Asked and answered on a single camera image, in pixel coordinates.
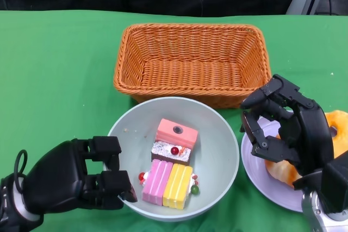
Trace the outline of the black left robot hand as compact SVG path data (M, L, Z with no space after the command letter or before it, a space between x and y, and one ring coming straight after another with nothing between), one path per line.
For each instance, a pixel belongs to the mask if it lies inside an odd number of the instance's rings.
M116 136L65 141L46 153L25 177L23 200L34 214L74 209L118 210L137 201L127 171L120 169Z

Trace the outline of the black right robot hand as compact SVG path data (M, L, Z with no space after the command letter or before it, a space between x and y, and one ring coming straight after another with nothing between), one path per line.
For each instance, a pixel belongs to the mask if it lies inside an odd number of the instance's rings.
M252 143L252 155L288 161L301 176L333 160L333 141L321 106L280 75L253 91L240 108L240 130Z

